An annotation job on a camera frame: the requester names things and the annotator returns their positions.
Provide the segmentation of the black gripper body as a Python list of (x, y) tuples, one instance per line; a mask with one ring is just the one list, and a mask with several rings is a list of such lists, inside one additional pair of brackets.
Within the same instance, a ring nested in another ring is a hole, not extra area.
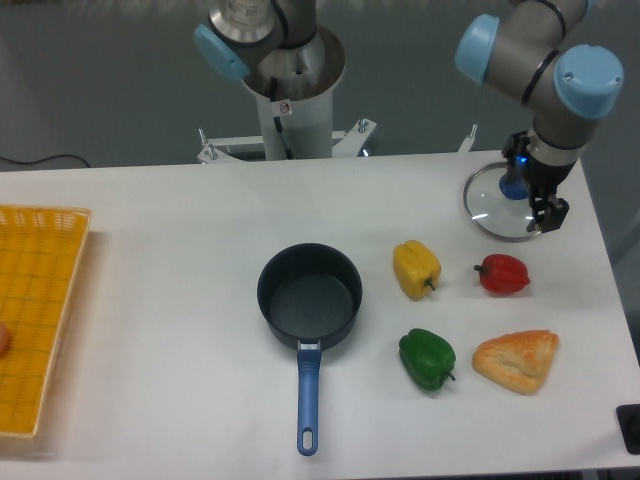
[(567, 149), (549, 144), (535, 130), (512, 134), (503, 150), (513, 150), (520, 155), (517, 168), (525, 183), (524, 190), (503, 190), (501, 177), (501, 192), (510, 200), (556, 194), (558, 185), (580, 157), (579, 147)]

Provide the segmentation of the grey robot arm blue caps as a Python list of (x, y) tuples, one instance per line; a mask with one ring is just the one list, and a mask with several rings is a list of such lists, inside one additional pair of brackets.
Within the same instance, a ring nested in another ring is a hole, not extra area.
[[(588, 1), (518, 1), (500, 20), (477, 17), (455, 53), (457, 69), (533, 112), (501, 160), (466, 181), (463, 204), (486, 234), (522, 241), (557, 230), (568, 203), (557, 190), (612, 110), (623, 84), (618, 58), (599, 46), (559, 45)], [(254, 96), (270, 160), (357, 155), (374, 124), (332, 132), (333, 91), (345, 70), (341, 42), (319, 25), (312, 1), (219, 1), (194, 42), (207, 64)]]

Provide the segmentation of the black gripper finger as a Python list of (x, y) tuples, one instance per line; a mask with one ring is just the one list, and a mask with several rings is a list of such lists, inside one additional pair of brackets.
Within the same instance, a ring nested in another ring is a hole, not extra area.
[(524, 190), (525, 183), (517, 168), (520, 155), (513, 150), (503, 150), (502, 156), (506, 160), (506, 173), (502, 176), (502, 189)]
[(529, 204), (532, 219), (526, 227), (528, 232), (548, 233), (558, 230), (569, 212), (568, 202), (555, 195), (545, 198), (531, 197)]

